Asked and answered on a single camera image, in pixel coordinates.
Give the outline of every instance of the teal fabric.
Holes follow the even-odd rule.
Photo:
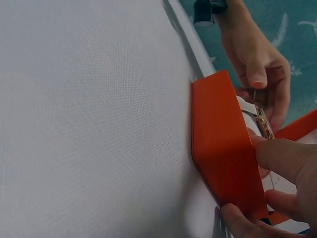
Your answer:
[[[180,0],[191,20],[194,0]],[[245,0],[253,19],[266,37],[289,60],[292,70],[291,104],[286,124],[317,107],[317,1]],[[220,30],[195,26],[216,70],[227,69],[238,86],[236,75],[220,41]]]

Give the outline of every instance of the finger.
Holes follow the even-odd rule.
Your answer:
[[[255,89],[263,89],[267,86],[267,75],[263,56],[255,54],[250,56],[247,62],[247,79]]]
[[[250,222],[233,204],[221,208],[221,215],[235,238],[267,238],[268,236],[255,224]]]
[[[258,164],[296,184],[305,164],[316,157],[317,146],[285,139],[264,140],[255,145]]]
[[[275,227],[272,227],[260,220],[252,220],[252,222],[261,228],[264,233],[270,238],[302,238],[303,235],[300,234],[291,234],[286,231],[279,230]]]
[[[266,90],[256,91],[255,100],[260,102],[262,105],[266,107],[267,106],[267,91]]]
[[[277,131],[282,127],[289,108],[290,100],[291,93],[289,81],[280,81],[276,85],[273,113],[270,118],[270,125],[274,131]]]
[[[286,194],[277,190],[268,190],[265,195],[268,205],[275,211],[285,214],[295,221],[305,221],[299,210],[296,195]]]

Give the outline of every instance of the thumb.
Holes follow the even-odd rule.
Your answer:
[[[247,79],[254,89],[263,89],[267,86],[265,60],[261,54],[251,54],[247,61]]]

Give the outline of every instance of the white floral pattern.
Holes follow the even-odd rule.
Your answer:
[[[290,61],[289,62],[290,66],[291,66],[291,75],[294,75],[294,76],[299,76],[299,75],[302,75],[303,73],[301,72],[301,69],[300,68],[296,68],[294,65],[293,65],[293,62]]]
[[[316,22],[300,21],[300,22],[298,22],[298,25],[311,25],[311,26],[313,26],[314,32],[315,32],[316,37],[317,37],[317,20],[316,20]]]

